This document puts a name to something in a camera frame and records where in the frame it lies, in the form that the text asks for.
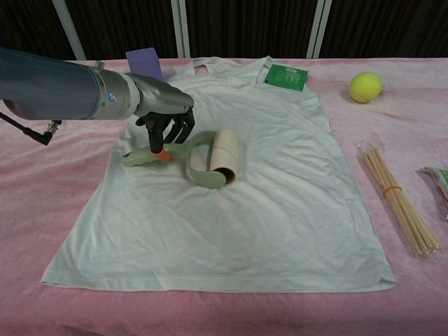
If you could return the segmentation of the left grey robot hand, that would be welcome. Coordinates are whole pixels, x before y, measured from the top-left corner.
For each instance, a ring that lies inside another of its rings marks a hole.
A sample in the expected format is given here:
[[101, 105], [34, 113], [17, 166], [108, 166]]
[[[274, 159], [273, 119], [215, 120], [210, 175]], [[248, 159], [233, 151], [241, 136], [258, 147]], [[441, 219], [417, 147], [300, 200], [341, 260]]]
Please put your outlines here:
[[182, 144], [192, 132], [194, 99], [156, 78], [133, 75], [132, 80], [140, 93], [135, 125], [146, 128], [151, 153], [161, 160], [170, 160], [164, 145]]

